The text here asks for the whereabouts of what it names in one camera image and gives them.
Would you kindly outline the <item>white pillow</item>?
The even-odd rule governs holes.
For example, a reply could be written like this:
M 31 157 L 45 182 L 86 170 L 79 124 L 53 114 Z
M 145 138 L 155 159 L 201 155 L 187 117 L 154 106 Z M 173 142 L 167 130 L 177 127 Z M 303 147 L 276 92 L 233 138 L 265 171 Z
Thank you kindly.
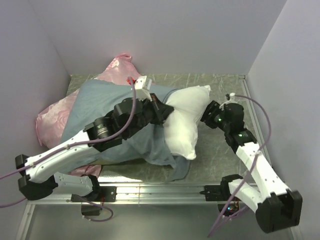
M 164 140 L 174 156 L 196 158 L 198 125 L 210 103 L 211 87 L 192 86 L 174 91 L 166 105 L 174 108 L 163 124 Z

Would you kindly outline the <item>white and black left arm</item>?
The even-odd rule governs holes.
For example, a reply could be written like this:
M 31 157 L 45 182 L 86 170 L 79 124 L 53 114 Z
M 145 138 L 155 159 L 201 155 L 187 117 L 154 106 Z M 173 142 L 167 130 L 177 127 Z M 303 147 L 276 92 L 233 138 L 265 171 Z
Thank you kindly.
M 62 170 L 85 158 L 122 144 L 148 124 L 161 125 L 174 111 L 155 94 L 150 99 L 126 98 L 62 144 L 36 156 L 15 157 L 18 189 L 29 201 L 55 194 L 72 194 L 96 201 L 101 188 L 96 176 L 73 176 Z

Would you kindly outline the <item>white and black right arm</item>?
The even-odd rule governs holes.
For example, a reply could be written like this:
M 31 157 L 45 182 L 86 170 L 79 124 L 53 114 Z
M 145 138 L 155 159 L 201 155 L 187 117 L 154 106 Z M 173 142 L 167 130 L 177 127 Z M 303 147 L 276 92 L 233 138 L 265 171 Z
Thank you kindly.
M 261 153 L 255 136 L 245 127 L 243 106 L 235 102 L 220 105 L 212 101 L 201 121 L 224 132 L 226 143 L 247 167 L 257 186 L 250 186 L 245 177 L 238 174 L 223 177 L 220 199 L 226 204 L 219 210 L 220 215 L 211 231 L 247 210 L 255 213 L 264 233 L 299 225 L 303 198 L 297 190 L 290 190 Z

